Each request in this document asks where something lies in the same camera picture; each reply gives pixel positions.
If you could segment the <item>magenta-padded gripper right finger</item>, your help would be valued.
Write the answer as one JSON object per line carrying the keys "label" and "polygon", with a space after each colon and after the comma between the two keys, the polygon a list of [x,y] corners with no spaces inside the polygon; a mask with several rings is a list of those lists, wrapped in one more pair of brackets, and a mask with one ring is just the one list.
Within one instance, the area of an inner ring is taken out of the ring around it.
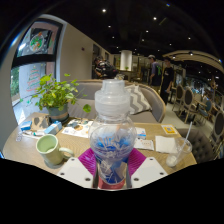
{"label": "magenta-padded gripper right finger", "polygon": [[166,171],[154,157],[146,157],[133,149],[128,158],[126,185],[140,188],[167,176]]}

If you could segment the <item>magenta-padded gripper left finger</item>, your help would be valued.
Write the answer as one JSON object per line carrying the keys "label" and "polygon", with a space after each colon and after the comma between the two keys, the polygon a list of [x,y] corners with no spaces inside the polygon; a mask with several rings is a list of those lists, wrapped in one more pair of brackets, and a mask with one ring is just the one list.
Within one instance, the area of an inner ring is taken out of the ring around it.
{"label": "magenta-padded gripper left finger", "polygon": [[60,169],[58,176],[84,188],[95,188],[98,171],[93,150],[89,148],[78,158],[71,157]]}

